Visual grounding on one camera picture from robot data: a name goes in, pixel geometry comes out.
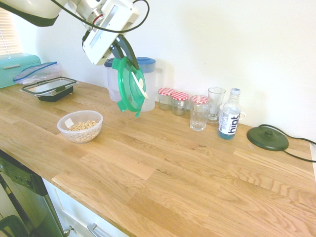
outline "power cord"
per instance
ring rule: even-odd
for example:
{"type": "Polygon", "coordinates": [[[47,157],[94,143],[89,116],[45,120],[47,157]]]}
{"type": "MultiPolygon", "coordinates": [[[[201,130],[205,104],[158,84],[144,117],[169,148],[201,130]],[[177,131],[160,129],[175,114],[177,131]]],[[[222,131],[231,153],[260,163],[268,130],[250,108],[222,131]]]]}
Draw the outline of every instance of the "power cord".
{"type": "MultiPolygon", "coordinates": [[[[313,142],[313,141],[311,141],[311,140],[309,140],[309,139],[301,138],[301,137],[292,137],[292,136],[290,136],[290,135],[287,135],[287,134],[286,134],[285,132],[283,132],[281,129],[279,129],[279,128],[277,128],[277,127],[274,127],[274,126],[272,126],[272,125],[262,124],[262,125],[260,125],[259,127],[271,127],[271,128],[273,128],[273,129],[279,131],[280,133],[284,134],[285,136],[288,136],[288,137],[293,138],[293,139],[299,139],[299,140],[307,141],[307,142],[310,142],[310,143],[316,145],[316,142],[313,142]]],[[[290,155],[290,156],[292,156],[292,157],[295,157],[295,158],[297,158],[297,159],[301,159],[301,160],[304,160],[304,161],[316,163],[316,160],[301,158],[301,157],[298,157],[298,156],[296,156],[296,155],[293,155],[293,154],[287,152],[286,150],[282,150],[282,151],[284,151],[284,152],[287,153],[288,155],[290,155]]]]}
{"type": "Polygon", "coordinates": [[[138,1],[143,1],[146,3],[147,5],[147,13],[144,17],[144,19],[137,25],[137,26],[134,26],[130,29],[127,29],[127,30],[123,30],[123,31],[114,31],[114,30],[109,30],[109,29],[106,29],[106,28],[102,28],[102,27],[99,27],[99,26],[96,26],[94,24],[91,24],[90,22],[87,22],[85,20],[83,20],[82,18],[78,17],[77,15],[73,14],[71,11],[69,11],[67,8],[65,8],[63,5],[61,5],[59,2],[57,2],[56,0],[51,0],[53,3],[55,3],[57,6],[59,6],[61,9],[63,9],[65,12],[67,12],[68,14],[72,15],[73,17],[77,18],[78,20],[82,21],[83,23],[93,27],[93,28],[97,28],[99,30],[102,30],[102,31],[107,31],[107,32],[112,32],[112,33],[118,33],[118,34],[122,34],[122,33],[126,33],[126,32],[130,32],[132,30],[135,30],[136,28],[140,27],[147,19],[148,17],[148,14],[149,14],[149,10],[150,10],[150,7],[149,7],[149,3],[147,2],[147,0],[135,0],[133,3],[136,3],[138,1]]]}

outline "hint bottle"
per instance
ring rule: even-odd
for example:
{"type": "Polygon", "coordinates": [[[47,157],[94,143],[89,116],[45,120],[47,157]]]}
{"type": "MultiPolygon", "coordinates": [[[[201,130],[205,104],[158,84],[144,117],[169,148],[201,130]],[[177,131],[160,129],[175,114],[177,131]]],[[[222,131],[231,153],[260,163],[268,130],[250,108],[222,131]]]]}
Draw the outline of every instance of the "hint bottle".
{"type": "Polygon", "coordinates": [[[241,106],[239,104],[240,90],[231,89],[231,95],[223,106],[221,123],[218,127],[220,138],[231,140],[234,138],[238,126],[241,106]]]}

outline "bread box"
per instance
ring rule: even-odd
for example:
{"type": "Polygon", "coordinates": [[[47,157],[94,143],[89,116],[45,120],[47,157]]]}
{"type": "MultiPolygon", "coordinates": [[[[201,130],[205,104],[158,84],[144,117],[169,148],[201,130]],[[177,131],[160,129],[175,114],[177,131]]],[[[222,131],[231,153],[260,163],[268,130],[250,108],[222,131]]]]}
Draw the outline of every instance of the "bread box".
{"type": "Polygon", "coordinates": [[[39,57],[27,53],[0,56],[0,88],[14,85],[13,78],[15,75],[28,67],[39,64],[39,57]]]}

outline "dishwasher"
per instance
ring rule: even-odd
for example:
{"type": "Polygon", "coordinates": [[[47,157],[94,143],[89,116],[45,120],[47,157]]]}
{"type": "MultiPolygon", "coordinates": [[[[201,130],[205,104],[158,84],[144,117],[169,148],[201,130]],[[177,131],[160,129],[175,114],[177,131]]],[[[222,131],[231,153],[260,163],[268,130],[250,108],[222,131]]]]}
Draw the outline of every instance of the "dishwasher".
{"type": "Polygon", "coordinates": [[[0,237],[67,237],[42,178],[0,150],[0,237]]]}

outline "wooden countertop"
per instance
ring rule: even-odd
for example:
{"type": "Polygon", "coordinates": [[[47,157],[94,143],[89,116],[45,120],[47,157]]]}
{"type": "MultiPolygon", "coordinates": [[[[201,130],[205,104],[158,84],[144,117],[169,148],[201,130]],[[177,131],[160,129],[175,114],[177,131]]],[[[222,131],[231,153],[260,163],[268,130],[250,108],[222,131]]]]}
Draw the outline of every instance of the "wooden countertop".
{"type": "MultiPolygon", "coordinates": [[[[188,116],[159,108],[121,113],[107,89],[87,83],[55,103],[20,87],[0,89],[0,149],[128,235],[316,236],[312,164],[255,147],[250,127],[225,141],[217,125],[195,132],[188,116]],[[82,145],[56,127],[78,110],[104,117],[82,145]]],[[[311,158],[307,142],[290,139],[290,151],[311,158]]]]}

